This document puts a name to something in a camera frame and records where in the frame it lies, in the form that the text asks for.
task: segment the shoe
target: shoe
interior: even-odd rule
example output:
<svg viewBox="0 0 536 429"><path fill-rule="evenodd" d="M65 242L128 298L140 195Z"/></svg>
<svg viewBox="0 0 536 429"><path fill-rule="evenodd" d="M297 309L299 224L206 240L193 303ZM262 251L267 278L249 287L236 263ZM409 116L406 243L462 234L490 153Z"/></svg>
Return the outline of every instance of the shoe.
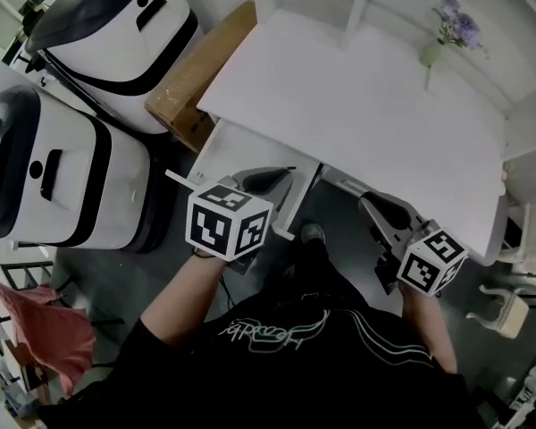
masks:
<svg viewBox="0 0 536 429"><path fill-rule="evenodd" d="M294 278L295 275L296 275L296 266L292 264L290 267L284 270L284 273L282 274L282 278L286 278L286 279Z"/></svg>
<svg viewBox="0 0 536 429"><path fill-rule="evenodd" d="M318 239L323 241L323 244L325 245L325 233L323 232L322 226L316 223L304 224L302 226L302 231L300 232L300 237L302 238L302 243Z"/></svg>

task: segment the person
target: person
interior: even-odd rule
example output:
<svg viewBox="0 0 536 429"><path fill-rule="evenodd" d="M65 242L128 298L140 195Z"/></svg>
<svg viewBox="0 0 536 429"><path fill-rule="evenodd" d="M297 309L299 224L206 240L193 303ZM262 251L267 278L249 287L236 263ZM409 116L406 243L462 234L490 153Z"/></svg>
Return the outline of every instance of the person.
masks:
<svg viewBox="0 0 536 429"><path fill-rule="evenodd" d="M109 377L70 400L63 427L121 417L130 427L331 424L327 416L370 427L484 427L438 300L402 283L402 317L373 309L330 262L320 226L306 224L301 239L293 277L209 323L226 263L196 251L142 314Z"/></svg>

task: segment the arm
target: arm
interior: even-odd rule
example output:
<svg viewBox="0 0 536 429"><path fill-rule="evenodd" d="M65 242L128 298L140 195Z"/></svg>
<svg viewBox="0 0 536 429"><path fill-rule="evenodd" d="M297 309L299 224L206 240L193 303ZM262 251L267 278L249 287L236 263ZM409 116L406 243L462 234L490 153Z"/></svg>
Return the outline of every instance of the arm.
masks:
<svg viewBox="0 0 536 429"><path fill-rule="evenodd" d="M145 310L141 322L158 339L182 346L204 322L225 266L217 257L192 256Z"/></svg>
<svg viewBox="0 0 536 429"><path fill-rule="evenodd" d="M447 326L440 311L439 301L423 295L403 282L403 319L417 331L425 346L448 374L456 374L456 357L448 336Z"/></svg>

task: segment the black t-shirt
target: black t-shirt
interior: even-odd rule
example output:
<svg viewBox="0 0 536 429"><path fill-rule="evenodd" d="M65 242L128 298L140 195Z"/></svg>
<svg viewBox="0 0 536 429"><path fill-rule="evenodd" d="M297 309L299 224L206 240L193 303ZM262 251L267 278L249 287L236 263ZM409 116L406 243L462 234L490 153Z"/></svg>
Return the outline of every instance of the black t-shirt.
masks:
<svg viewBox="0 0 536 429"><path fill-rule="evenodd" d="M463 378L445 374L403 319L357 296L305 289L265 290L183 350L139 321L110 376L63 417L57 407L66 428L484 427Z"/></svg>

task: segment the white table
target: white table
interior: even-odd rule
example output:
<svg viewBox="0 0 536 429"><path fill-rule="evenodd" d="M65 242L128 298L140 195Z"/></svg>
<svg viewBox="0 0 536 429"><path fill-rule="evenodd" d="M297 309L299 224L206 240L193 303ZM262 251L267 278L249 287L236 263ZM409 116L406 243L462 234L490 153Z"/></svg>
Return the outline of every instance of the white table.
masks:
<svg viewBox="0 0 536 429"><path fill-rule="evenodd" d="M273 19L198 107L403 198L484 256L503 193L504 117L444 64L425 90L416 51L369 24L341 51Z"/></svg>

